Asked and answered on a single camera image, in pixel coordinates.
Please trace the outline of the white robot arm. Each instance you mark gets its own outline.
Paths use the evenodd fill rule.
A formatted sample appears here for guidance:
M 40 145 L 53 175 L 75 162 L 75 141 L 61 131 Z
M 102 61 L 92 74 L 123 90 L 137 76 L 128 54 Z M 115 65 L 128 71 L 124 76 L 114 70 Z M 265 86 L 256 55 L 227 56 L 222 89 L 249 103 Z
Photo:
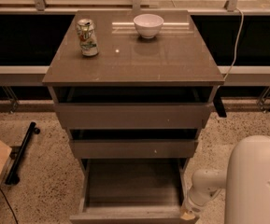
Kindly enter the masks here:
M 270 224 L 270 136 L 241 140 L 225 170 L 195 171 L 181 206 L 181 218 L 195 222 L 222 189 L 224 224 Z

